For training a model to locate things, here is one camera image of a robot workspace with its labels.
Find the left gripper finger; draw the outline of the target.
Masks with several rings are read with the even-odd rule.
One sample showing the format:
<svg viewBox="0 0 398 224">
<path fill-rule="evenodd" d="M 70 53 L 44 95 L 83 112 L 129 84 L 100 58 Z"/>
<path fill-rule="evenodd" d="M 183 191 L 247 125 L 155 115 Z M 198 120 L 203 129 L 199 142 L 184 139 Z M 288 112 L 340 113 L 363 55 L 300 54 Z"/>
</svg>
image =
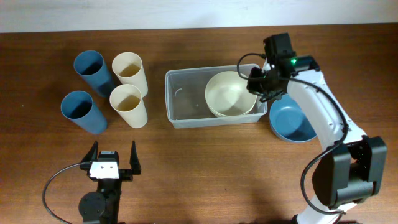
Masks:
<svg viewBox="0 0 398 224">
<path fill-rule="evenodd" d="M 131 145 L 131 155 L 129 160 L 132 175 L 141 175 L 141 164 L 137 156 L 136 142 L 133 141 Z"/>
<path fill-rule="evenodd" d="M 90 170 L 92 162 L 97 160 L 98 156 L 98 142 L 95 141 L 91 149 L 86 153 L 86 155 L 81 160 L 80 169 Z"/>
</svg>

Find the cream bowl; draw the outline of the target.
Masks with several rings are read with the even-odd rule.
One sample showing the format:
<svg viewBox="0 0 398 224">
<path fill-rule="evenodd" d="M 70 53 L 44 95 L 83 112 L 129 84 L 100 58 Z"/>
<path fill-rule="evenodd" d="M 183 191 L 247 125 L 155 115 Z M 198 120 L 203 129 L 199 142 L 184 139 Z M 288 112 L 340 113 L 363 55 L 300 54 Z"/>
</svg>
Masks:
<svg viewBox="0 0 398 224">
<path fill-rule="evenodd" d="M 210 106 L 208 106 L 208 108 L 216 117 L 231 117 L 231 116 L 246 115 L 254 108 L 254 106 L 249 107 L 249 108 L 241 108 L 238 106 L 232 106 L 232 107 L 228 108 L 227 110 L 223 110 L 222 112 L 214 110 Z"/>
<path fill-rule="evenodd" d="M 213 76 L 205 88 L 207 106 L 222 112 L 232 106 L 249 108 L 256 104 L 257 96 L 246 89 L 247 82 L 237 72 L 225 71 Z"/>
</svg>

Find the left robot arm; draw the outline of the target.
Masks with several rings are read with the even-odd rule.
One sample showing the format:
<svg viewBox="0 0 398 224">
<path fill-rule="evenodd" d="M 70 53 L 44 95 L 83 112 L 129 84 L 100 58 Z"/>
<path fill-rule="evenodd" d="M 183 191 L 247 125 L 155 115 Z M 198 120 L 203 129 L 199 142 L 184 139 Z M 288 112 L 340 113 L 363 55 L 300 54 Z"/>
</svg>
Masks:
<svg viewBox="0 0 398 224">
<path fill-rule="evenodd" d="M 85 194 L 78 205 L 83 223 L 118 222 L 122 183 L 131 182 L 135 175 L 141 174 L 135 142 L 131 145 L 129 164 L 129 169 L 120 169 L 118 152 L 99 152 L 98 142 L 93 143 L 80 164 L 80 169 L 97 183 L 97 189 Z"/>
</svg>

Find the blue bowl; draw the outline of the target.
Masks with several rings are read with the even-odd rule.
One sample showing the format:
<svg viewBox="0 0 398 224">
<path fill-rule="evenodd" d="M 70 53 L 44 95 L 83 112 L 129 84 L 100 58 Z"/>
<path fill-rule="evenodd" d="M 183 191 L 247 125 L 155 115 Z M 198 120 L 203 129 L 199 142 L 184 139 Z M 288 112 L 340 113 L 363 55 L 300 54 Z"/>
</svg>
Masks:
<svg viewBox="0 0 398 224">
<path fill-rule="evenodd" d="M 317 137 L 301 107 L 289 95 L 273 102 L 269 121 L 271 130 L 283 141 L 302 143 Z"/>
</svg>

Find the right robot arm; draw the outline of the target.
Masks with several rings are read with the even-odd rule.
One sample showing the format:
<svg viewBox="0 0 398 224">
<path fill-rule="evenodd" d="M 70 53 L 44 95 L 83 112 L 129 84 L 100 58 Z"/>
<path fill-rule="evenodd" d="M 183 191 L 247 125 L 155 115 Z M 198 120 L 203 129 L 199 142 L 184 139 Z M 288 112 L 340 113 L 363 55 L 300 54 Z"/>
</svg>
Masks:
<svg viewBox="0 0 398 224">
<path fill-rule="evenodd" d="M 381 189 L 387 146 L 369 137 L 346 114 L 332 94 L 320 66 L 311 55 L 298 56 L 287 33 L 263 41 L 264 69 L 254 68 L 247 89 L 262 102 L 287 94 L 304 112 L 322 153 L 304 168 L 300 178 L 307 208 L 291 223 L 338 223 L 346 212 Z"/>
</svg>

